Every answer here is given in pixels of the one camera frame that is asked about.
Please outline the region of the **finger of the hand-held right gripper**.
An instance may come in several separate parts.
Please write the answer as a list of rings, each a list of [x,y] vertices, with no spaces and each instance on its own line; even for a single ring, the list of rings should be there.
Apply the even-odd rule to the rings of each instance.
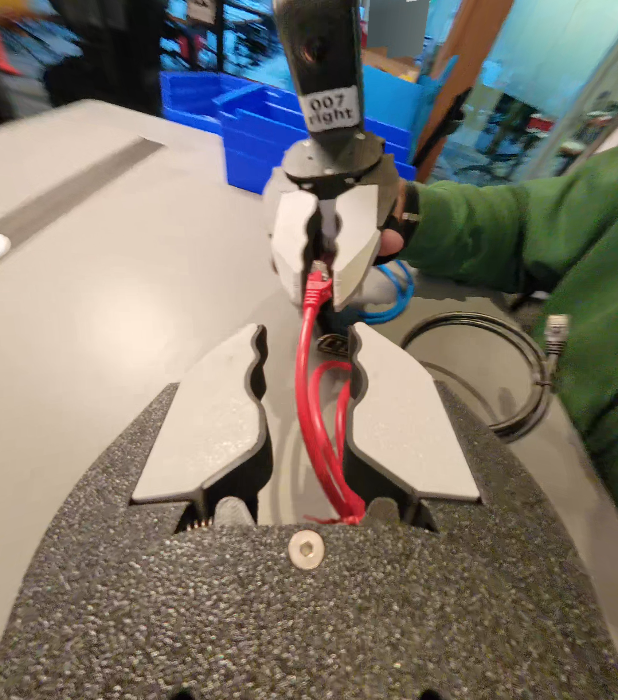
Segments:
[[[270,187],[270,255],[289,301],[300,308],[306,278],[321,256],[319,199],[306,190]]]
[[[378,185],[349,189],[336,199],[339,229],[332,262],[332,304],[344,310],[359,292],[380,248]]]

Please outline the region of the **person's right hand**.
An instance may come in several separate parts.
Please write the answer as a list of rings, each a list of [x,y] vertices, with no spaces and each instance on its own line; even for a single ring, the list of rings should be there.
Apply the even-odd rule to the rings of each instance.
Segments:
[[[380,232],[377,259],[388,262],[396,258],[409,245],[420,220],[417,183],[401,179],[392,211]]]

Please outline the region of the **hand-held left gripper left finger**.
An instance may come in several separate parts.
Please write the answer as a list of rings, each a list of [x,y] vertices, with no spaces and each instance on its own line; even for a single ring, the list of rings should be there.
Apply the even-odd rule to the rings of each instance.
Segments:
[[[272,445],[262,398],[267,330],[248,324],[200,358],[182,377],[150,451],[132,502],[227,496],[256,506],[272,475]]]

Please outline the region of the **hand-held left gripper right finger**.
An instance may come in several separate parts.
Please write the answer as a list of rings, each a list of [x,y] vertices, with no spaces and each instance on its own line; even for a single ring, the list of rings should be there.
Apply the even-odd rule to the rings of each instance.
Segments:
[[[365,323],[349,329],[345,480],[365,503],[475,503],[480,491],[436,382],[405,350]]]

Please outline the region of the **blue plastic bin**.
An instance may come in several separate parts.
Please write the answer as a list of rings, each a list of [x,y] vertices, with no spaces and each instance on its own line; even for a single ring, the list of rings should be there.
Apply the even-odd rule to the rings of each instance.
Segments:
[[[227,183],[252,193],[263,193],[279,167],[300,184],[359,179],[384,156],[402,179],[415,178],[410,133],[365,118],[359,62],[296,73],[304,76],[288,92],[224,73],[163,71],[164,117],[221,136]]]

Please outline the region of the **black ethernet adapter hub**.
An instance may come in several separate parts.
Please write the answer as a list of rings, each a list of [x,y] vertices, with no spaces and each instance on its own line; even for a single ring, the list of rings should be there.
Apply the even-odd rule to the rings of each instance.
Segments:
[[[337,335],[342,338],[348,337],[349,327],[361,321],[360,309],[347,306],[345,309],[336,311],[331,303],[326,303],[320,310],[315,322],[315,335],[323,337],[325,335]]]

